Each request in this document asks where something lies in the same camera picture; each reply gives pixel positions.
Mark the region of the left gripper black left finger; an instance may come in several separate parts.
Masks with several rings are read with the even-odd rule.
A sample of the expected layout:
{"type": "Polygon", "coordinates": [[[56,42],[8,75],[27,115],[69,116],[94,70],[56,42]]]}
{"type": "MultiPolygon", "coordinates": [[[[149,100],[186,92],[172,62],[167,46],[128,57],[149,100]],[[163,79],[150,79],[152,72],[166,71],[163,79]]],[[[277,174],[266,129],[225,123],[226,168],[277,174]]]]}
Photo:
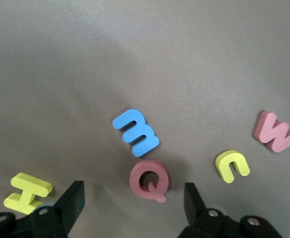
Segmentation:
{"type": "Polygon", "coordinates": [[[0,213],[0,238],[67,238],[85,204],[84,182],[74,181],[53,206],[17,219],[0,213]]]}

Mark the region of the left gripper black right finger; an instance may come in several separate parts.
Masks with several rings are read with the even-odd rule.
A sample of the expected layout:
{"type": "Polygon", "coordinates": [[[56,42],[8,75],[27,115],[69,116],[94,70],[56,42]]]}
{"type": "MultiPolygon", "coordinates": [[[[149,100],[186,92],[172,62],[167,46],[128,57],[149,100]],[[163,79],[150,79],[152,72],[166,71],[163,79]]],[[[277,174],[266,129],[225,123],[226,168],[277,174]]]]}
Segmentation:
{"type": "Polygon", "coordinates": [[[184,185],[184,211],[188,226],[180,238],[280,238],[264,218],[244,216],[234,221],[220,210],[206,207],[194,183],[184,185]]]}

